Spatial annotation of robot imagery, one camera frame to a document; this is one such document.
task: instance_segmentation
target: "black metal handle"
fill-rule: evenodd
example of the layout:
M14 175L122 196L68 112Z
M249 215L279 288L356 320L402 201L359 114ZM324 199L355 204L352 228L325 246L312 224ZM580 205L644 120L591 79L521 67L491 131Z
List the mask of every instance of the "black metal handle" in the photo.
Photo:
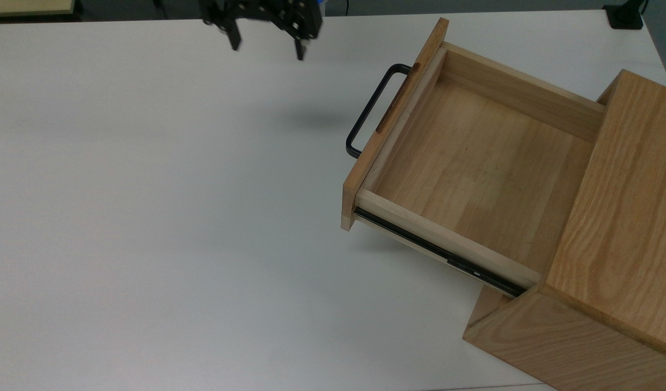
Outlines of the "black metal handle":
M364 107L362 113L359 115L357 122L355 122L354 126L352 127L350 135L347 136L347 141L345 141L345 149L347 149L347 153L350 154L350 156L357 159L359 155L362 154L362 151L352 146L352 141L354 141L354 138L357 137L359 129L361 129L362 125L364 124L364 121L366 121L367 117L369 116L369 113L371 113L372 109L374 108L374 105L376 104L378 97L380 97L380 94L382 94L385 85L388 84L388 81L390 80L390 77L392 77L394 74L397 73L402 73L407 75L410 73L411 69L412 67L410 67L409 65L394 64L391 65L391 67L388 68L387 71L385 71L383 79L380 80L377 89L374 91L374 94L372 94L371 99L369 99L369 102Z

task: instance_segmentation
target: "wooden cabinet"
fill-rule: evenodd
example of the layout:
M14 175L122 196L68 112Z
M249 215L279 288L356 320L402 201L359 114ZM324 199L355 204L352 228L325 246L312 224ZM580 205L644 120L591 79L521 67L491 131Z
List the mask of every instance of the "wooden cabinet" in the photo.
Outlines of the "wooden cabinet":
M345 181L342 227L489 285L464 339L551 386L666 389L666 87L622 71L593 102L447 24Z

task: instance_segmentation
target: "wooden drawer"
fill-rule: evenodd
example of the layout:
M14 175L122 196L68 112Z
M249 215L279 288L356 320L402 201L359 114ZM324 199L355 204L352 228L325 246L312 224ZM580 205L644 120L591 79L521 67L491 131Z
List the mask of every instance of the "wooden drawer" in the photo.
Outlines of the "wooden drawer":
M551 386L666 389L666 87L623 70L593 102L447 24L389 71L408 76L363 151L375 97L348 137L342 228L488 285L464 339Z
M354 220L516 297L554 255L605 106L442 42L440 20L343 190Z

